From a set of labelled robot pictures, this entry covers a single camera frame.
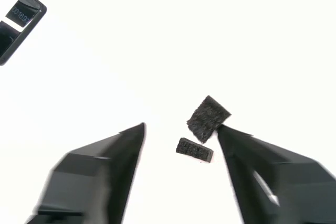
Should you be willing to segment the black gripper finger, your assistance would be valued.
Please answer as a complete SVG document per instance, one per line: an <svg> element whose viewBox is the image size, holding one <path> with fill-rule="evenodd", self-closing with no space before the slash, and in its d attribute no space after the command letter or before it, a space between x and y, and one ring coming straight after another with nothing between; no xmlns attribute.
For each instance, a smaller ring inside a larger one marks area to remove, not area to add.
<svg viewBox="0 0 336 224"><path fill-rule="evenodd" d="M68 152L27 223L121 223L145 133L140 123Z"/></svg>
<svg viewBox="0 0 336 224"><path fill-rule="evenodd" d="M244 223L335 223L335 178L318 162L221 125Z"/></svg>

